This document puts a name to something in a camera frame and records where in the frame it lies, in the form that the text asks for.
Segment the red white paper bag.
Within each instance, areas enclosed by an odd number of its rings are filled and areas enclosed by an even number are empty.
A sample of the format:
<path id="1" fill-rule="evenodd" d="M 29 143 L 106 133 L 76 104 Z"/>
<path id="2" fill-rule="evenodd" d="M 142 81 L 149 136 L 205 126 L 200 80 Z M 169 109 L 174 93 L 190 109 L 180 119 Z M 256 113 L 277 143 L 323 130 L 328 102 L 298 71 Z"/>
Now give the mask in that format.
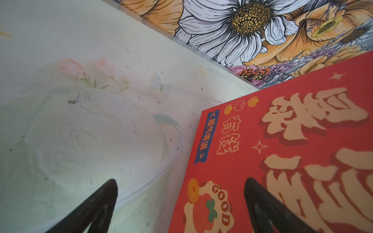
<path id="1" fill-rule="evenodd" d="M 373 54 L 202 112 L 170 233 L 252 233 L 259 184 L 318 233 L 373 230 Z"/>

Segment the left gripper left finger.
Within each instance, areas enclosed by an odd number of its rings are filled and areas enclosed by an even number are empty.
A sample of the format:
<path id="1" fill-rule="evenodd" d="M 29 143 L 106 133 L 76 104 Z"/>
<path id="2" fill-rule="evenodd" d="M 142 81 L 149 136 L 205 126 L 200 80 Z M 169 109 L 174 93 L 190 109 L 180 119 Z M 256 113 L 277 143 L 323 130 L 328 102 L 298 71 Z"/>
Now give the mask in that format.
<path id="1" fill-rule="evenodd" d="M 118 197 L 118 186 L 109 179 L 48 233 L 107 233 Z"/>

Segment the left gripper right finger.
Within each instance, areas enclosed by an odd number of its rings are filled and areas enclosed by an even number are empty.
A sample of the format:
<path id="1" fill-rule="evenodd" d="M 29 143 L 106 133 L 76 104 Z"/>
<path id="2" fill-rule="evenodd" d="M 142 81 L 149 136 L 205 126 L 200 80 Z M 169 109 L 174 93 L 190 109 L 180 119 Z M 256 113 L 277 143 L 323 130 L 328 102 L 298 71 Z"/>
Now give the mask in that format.
<path id="1" fill-rule="evenodd" d="M 255 233 L 315 232 L 253 178 L 245 182 L 244 197 Z"/>

